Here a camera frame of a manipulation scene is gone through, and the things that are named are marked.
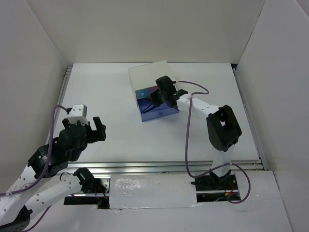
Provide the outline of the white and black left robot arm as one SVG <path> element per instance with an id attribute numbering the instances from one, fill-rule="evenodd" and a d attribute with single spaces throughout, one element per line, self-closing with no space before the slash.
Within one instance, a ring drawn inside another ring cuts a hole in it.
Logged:
<path id="1" fill-rule="evenodd" d="M 62 121 L 64 130 L 52 138 L 47 145 L 37 149 L 22 174 L 0 197 L 0 230 L 2 232 L 29 231 L 27 226 L 38 214 L 44 216 L 49 208 L 69 195 L 105 194 L 106 187 L 99 178 L 86 168 L 78 168 L 60 183 L 39 192 L 38 190 L 59 172 L 67 168 L 70 161 L 76 161 L 88 144 L 106 139 L 106 126 L 99 117 L 93 121 L 96 130 L 89 123 Z"/>

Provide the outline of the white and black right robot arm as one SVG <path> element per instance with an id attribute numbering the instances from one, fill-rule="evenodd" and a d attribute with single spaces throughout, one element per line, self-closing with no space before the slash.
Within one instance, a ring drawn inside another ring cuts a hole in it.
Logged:
<path id="1" fill-rule="evenodd" d="M 160 77 L 155 82 L 157 90 L 148 96 L 148 100 L 154 107 L 159 107 L 165 103 L 169 108 L 188 113 L 184 151 L 188 175 L 194 179 L 209 175 L 211 186 L 215 189 L 221 189 L 226 185 L 231 174 L 230 151 L 242 135 L 242 130 L 232 108 L 228 105 L 212 105 L 195 98 L 195 95 L 198 94 L 209 94 L 209 91 L 202 85 L 198 85 L 202 88 L 201 92 L 189 93 L 184 89 L 176 89 L 177 81 L 171 80 L 168 76 Z M 211 169 L 199 175 L 193 175 L 190 172 L 188 163 L 190 125 L 193 115 L 206 124 L 209 142 L 215 149 Z"/>

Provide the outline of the white mini drawer cabinet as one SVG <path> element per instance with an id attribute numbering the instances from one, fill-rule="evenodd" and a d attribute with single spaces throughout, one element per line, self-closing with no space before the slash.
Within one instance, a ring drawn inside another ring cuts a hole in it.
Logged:
<path id="1" fill-rule="evenodd" d="M 176 81 L 166 60 L 131 67 L 128 69 L 128 73 L 135 99 L 136 90 L 157 86 L 155 81 L 160 77 L 168 76 L 172 81 Z"/>

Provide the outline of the pink drawer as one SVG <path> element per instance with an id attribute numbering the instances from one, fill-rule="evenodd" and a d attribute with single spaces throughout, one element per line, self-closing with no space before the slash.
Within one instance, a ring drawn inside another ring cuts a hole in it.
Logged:
<path id="1" fill-rule="evenodd" d="M 155 91 L 157 91 L 157 90 L 158 90 L 158 86 L 150 87 L 150 88 L 149 88 L 149 94 L 151 94 L 151 93 L 153 93 L 153 92 L 155 92 Z"/>

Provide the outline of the white glossy cover sheet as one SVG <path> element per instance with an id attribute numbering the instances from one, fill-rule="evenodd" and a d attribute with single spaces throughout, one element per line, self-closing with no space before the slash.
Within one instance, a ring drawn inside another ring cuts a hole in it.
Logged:
<path id="1" fill-rule="evenodd" d="M 197 205 L 196 187 L 186 174 L 112 175 L 111 209 L 189 208 Z"/>

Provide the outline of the aluminium rail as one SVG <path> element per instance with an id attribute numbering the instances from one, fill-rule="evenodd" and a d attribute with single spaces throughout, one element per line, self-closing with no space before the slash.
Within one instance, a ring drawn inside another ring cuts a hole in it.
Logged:
<path id="1" fill-rule="evenodd" d="M 264 170 L 260 160 L 258 161 L 234 161 L 244 170 L 259 171 Z M 191 161 L 189 170 L 194 173 L 205 172 L 212 166 L 211 161 Z M 185 173 L 186 167 L 184 161 L 169 162 L 116 162 L 116 163 L 69 163 L 67 168 L 62 172 L 72 174 L 78 168 L 85 167 L 92 174 L 168 174 L 168 173 Z"/>
<path id="2" fill-rule="evenodd" d="M 62 82 L 62 86 L 61 86 L 61 89 L 60 89 L 60 92 L 59 92 L 59 96 L 58 96 L 58 99 L 57 99 L 57 104 L 59 105 L 62 105 L 63 103 L 63 99 L 64 99 L 64 96 L 65 96 L 65 92 L 66 92 L 66 89 L 67 89 L 67 85 L 68 85 L 68 82 L 69 82 L 69 79 L 70 79 L 70 74 L 71 74 L 71 71 L 72 71 L 72 66 L 70 67 L 67 67 L 66 70 L 65 70 L 65 73 L 64 73 L 64 78 L 63 78 L 63 82 Z M 56 122 L 58 120 L 58 116 L 59 116 L 59 109 L 56 109 L 55 113 L 54 113 L 54 127 L 53 129 L 55 129 L 55 126 L 56 126 Z M 46 137 L 46 145 L 49 144 L 49 137 L 50 137 L 50 129 L 51 128 L 51 115 L 49 116 L 49 132 L 47 134 L 47 137 Z"/>
<path id="3" fill-rule="evenodd" d="M 238 89 L 239 89 L 239 93 L 240 93 L 240 96 L 241 96 L 241 99 L 242 99 L 242 104 L 243 104 L 243 107 L 244 107 L 244 110 L 245 110 L 245 113 L 246 113 L 246 117 L 248 119 L 248 123 L 249 123 L 249 126 L 250 126 L 252 136 L 253 136 L 253 141 L 254 141 L 259 159 L 261 160 L 261 164 L 263 165 L 263 169 L 265 171 L 269 171 L 269 166 L 268 166 L 267 160 L 265 158 L 263 148 L 261 147 L 260 141 L 258 139 L 258 135 L 257 135 L 255 128 L 254 128 L 254 124 L 252 123 L 248 104 L 246 102 L 242 86 L 241 86 L 240 81 L 238 79 L 237 66 L 238 66 L 237 64 L 234 64 L 234 63 L 231 64 L 231 68 L 232 68 L 232 71 L 233 71 L 233 74 L 234 74 L 234 77 L 235 77 L 235 81 L 236 81 Z"/>

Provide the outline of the aluminium right side rail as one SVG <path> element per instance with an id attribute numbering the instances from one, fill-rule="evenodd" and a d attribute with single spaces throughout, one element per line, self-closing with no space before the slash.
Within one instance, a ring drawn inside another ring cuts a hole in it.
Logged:
<path id="1" fill-rule="evenodd" d="M 258 139 L 258 135 L 257 135 L 255 128 L 254 128 L 254 124 L 252 123 L 248 104 L 246 102 L 242 86 L 241 86 L 240 81 L 238 79 L 237 66 L 238 66 L 237 64 L 234 64 L 234 63 L 231 64 L 231 68 L 232 68 L 232 71 L 233 71 L 233 74 L 234 74 L 234 77 L 235 77 L 235 81 L 236 81 L 238 89 L 239 89 L 239 93 L 240 93 L 240 96 L 241 96 L 241 99 L 242 99 L 242 104 L 243 104 L 243 107 L 244 107 L 244 110 L 245 110 L 245 113 L 246 113 L 246 117 L 248 119 L 248 123 L 249 123 L 249 126 L 250 126 L 252 136 L 253 136 L 253 141 L 254 141 L 259 159 L 261 160 L 261 164 L 263 165 L 263 169 L 265 171 L 269 171 L 269 166 L 268 166 L 267 160 L 265 158 L 263 148 L 261 147 L 260 141 Z"/>

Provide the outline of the purple-blue bottom drawer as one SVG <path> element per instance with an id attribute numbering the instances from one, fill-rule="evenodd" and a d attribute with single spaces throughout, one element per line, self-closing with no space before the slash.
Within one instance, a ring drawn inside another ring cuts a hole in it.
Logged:
<path id="1" fill-rule="evenodd" d="M 149 121 L 156 118 L 177 114 L 179 111 L 174 108 L 169 108 L 166 103 L 159 107 L 155 107 L 148 101 L 137 100 L 137 106 L 140 111 L 141 121 Z"/>

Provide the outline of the black fluffy makeup brush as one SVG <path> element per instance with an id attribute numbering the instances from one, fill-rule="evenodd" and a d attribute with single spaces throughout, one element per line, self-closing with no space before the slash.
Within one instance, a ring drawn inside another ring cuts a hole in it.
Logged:
<path id="1" fill-rule="evenodd" d="M 152 99 L 151 99 L 151 96 L 150 96 L 150 95 L 148 95 L 148 96 L 146 96 L 146 97 L 142 98 L 142 100 L 141 100 L 141 101 L 142 101 L 142 102 L 143 102 L 143 101 L 152 102 Z"/>

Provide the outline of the aluminium front rail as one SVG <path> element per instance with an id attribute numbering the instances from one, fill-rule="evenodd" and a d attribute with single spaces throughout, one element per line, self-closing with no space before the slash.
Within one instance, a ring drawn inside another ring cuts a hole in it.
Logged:
<path id="1" fill-rule="evenodd" d="M 259 171 L 264 170 L 260 160 L 258 161 L 234 161 L 244 170 Z M 212 166 L 211 161 L 191 161 L 189 170 L 194 173 L 205 172 Z M 168 174 L 168 173 L 185 173 L 186 167 L 184 161 L 169 162 L 116 162 L 116 163 L 69 163 L 67 168 L 62 172 L 72 174 L 78 168 L 85 167 L 92 174 Z"/>

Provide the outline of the aluminium left side rail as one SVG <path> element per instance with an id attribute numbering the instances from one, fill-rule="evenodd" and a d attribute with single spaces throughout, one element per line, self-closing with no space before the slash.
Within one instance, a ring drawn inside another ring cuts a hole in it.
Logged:
<path id="1" fill-rule="evenodd" d="M 65 92 L 66 92 L 66 89 L 67 89 L 67 85 L 68 85 L 68 82 L 69 82 L 69 79 L 70 79 L 70 74 L 71 74 L 71 71 L 72 71 L 72 66 L 70 67 L 67 67 L 66 70 L 65 70 L 65 73 L 64 73 L 64 78 L 63 78 L 63 82 L 62 82 L 62 86 L 61 86 L 61 89 L 60 89 L 60 92 L 59 92 L 59 96 L 58 96 L 58 99 L 57 99 L 57 104 L 59 105 L 62 105 L 63 103 L 63 99 L 64 99 L 64 96 L 65 96 Z M 58 116 L 59 116 L 59 109 L 56 109 L 55 113 L 54 113 L 54 127 L 53 129 L 55 129 L 55 126 L 56 126 L 56 122 L 58 120 Z M 49 137 L 50 137 L 50 129 L 51 128 L 51 115 L 49 116 L 49 132 L 47 134 L 47 137 L 46 137 L 46 145 L 49 144 Z"/>

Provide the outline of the light blue small drawer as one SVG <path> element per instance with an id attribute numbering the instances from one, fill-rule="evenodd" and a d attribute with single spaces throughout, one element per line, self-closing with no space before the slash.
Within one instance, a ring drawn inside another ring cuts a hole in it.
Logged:
<path id="1" fill-rule="evenodd" d="M 136 99 L 142 99 L 147 97 L 150 94 L 150 89 L 145 88 L 145 89 L 139 89 L 135 91 L 136 94 Z"/>

